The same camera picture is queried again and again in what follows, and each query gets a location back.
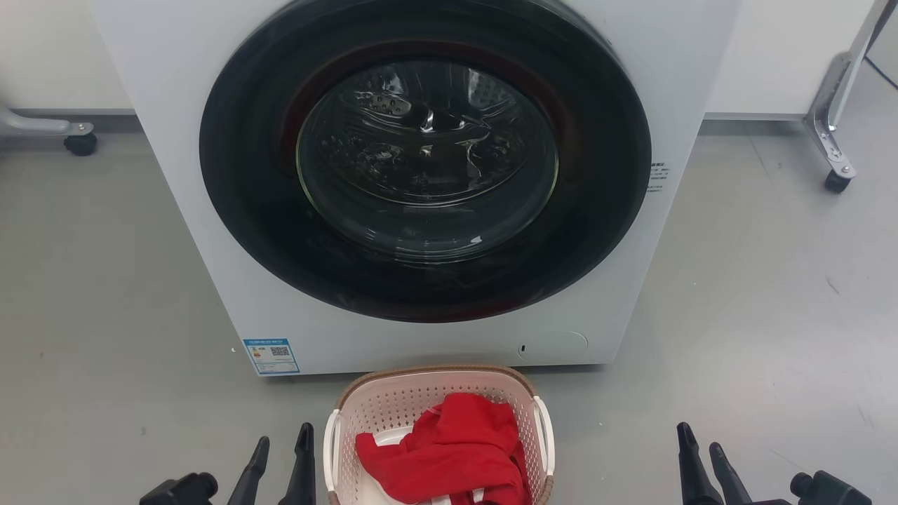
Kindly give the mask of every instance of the front-loading washing machine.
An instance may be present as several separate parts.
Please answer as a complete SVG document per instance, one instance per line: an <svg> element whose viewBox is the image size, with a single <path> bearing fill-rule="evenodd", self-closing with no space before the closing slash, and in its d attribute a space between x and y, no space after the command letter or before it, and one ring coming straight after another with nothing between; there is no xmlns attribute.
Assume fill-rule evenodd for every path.
<svg viewBox="0 0 898 505"><path fill-rule="evenodd" d="M611 361L736 10L93 6L260 375Z"/></svg>

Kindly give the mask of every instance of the red garment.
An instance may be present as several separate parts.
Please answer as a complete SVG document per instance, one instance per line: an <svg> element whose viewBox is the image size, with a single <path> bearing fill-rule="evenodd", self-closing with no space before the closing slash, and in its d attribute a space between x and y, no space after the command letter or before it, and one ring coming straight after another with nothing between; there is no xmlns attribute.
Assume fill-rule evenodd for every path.
<svg viewBox="0 0 898 505"><path fill-rule="evenodd" d="M524 448L507 403L456 393L421 414L399 445L378 447L371 433L356 436L365 470L395 500L419 503L449 495L453 505L531 505Z"/></svg>

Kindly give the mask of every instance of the brown basket rim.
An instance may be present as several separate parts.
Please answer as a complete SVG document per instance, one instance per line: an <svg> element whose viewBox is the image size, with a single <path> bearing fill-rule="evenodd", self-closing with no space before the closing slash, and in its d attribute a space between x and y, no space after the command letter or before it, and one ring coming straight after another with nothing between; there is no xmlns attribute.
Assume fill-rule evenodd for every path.
<svg viewBox="0 0 898 505"><path fill-rule="evenodd" d="M425 374L428 372L495 372L512 377L513 379L521 383L521 385L524 387L524 389L527 390L527 393L531 397L536 396L536 392L533 389L533 384L530 383L530 380L528 380L527 377L524 377L524 374L512 368L502 367L499 365L477 364L423 365L419 367L393 368L390 370L371 372L370 374L365 374L359 377L358 379L352 381L352 383L347 386L346 390L343 391L343 394L337 400L337 410L343 410L343 405L346 404L346 400L349 398L349 396L352 395L363 384L367 384L369 382L387 377L410 376L416 374Z"/></svg>

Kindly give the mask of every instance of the energy label sticker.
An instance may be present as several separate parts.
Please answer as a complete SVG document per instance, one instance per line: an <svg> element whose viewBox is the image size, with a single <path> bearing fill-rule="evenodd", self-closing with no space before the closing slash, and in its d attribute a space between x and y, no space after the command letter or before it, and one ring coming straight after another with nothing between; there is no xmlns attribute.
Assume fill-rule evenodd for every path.
<svg viewBox="0 0 898 505"><path fill-rule="evenodd" d="M293 350L287 339L245 339L253 365L261 376L286 376L299 373Z"/></svg>

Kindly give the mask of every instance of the metal stand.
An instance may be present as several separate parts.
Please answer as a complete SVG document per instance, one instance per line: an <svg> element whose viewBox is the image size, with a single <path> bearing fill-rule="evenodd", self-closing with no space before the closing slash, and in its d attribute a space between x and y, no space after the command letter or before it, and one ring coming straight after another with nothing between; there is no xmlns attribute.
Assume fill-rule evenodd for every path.
<svg viewBox="0 0 898 505"><path fill-rule="evenodd" d="M824 183L827 190L843 192L858 174L839 148L834 132L848 100L854 77L860 69L864 55L867 54L867 48L894 8L895 0L874 0L860 32L851 44L851 49L832 60L820 91L811 104L811 110L805 116L807 131L830 165L830 173Z"/></svg>
<svg viewBox="0 0 898 505"><path fill-rule="evenodd" d="M0 106L0 125L5 125L13 133L37 136L66 137L63 145L73 155L88 156L97 148L97 137L93 134L93 124L73 123L66 120L24 118Z"/></svg>
<svg viewBox="0 0 898 505"><path fill-rule="evenodd" d="M826 71L820 91L811 104L811 110L805 116L805 127L817 147L826 156L831 170L826 176L824 186L827 190L841 193L848 187L851 179L858 174L851 162L836 142L834 133L836 126L831 121L832 102L845 80L851 65L851 53L846 51L836 56Z"/></svg>

